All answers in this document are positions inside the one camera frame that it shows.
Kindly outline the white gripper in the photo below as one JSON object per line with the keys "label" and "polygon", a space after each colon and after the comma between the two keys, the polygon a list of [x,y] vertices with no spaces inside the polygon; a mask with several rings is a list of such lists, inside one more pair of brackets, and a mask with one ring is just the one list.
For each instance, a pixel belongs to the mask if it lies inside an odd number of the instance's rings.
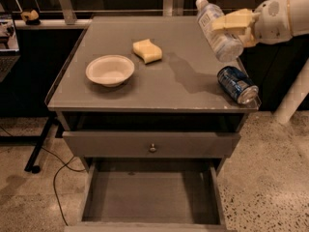
{"label": "white gripper", "polygon": [[211,30],[240,34],[239,39],[244,47],[254,47],[258,42],[262,44],[287,42],[292,38],[288,1],[266,0],[254,12],[241,9],[225,14],[211,23]]}

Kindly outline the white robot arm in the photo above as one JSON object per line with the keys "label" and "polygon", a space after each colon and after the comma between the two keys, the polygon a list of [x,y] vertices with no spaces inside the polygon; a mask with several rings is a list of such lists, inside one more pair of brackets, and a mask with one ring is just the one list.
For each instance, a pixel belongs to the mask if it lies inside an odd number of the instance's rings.
{"label": "white robot arm", "polygon": [[241,9],[215,19],[211,30],[238,36],[244,47],[288,42],[309,33],[309,0],[266,0],[255,10]]}

